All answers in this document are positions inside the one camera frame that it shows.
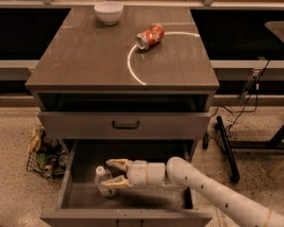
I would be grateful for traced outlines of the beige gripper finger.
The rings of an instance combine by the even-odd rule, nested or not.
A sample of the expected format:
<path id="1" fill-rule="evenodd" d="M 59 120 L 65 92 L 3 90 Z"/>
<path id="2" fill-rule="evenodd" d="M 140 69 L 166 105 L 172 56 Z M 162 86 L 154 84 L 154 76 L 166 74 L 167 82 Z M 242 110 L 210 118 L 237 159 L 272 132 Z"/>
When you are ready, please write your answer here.
<path id="1" fill-rule="evenodd" d="M 130 181 L 124 175 L 103 181 L 101 184 L 107 188 L 114 189 L 127 189 L 133 187 L 133 184 L 130 183 Z"/>
<path id="2" fill-rule="evenodd" d="M 107 166 L 118 168 L 124 172 L 128 170 L 131 163 L 132 161 L 129 159 L 109 159 L 106 161 Z"/>

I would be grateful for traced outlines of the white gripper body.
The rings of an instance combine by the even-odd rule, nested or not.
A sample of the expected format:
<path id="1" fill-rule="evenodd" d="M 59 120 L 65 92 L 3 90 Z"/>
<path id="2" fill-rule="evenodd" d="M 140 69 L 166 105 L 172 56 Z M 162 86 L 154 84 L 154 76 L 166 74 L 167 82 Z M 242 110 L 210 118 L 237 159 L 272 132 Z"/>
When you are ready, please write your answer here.
<path id="1" fill-rule="evenodd" d="M 148 163 L 146 161 L 132 161 L 127 168 L 127 179 L 130 184 L 134 187 L 146 187 L 147 169 Z"/>

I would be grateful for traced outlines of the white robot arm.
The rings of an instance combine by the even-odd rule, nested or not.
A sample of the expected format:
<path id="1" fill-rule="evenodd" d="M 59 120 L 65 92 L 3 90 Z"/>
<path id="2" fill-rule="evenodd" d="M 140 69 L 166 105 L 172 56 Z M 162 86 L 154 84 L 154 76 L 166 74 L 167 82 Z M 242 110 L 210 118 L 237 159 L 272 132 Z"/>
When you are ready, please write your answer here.
<path id="1" fill-rule="evenodd" d="M 284 216 L 252 201 L 229 187 L 205 176 L 180 157 L 164 163 L 110 159 L 107 166 L 126 173 L 102 183 L 107 188 L 126 189 L 156 185 L 162 188 L 192 188 L 234 220 L 240 227 L 284 227 Z"/>

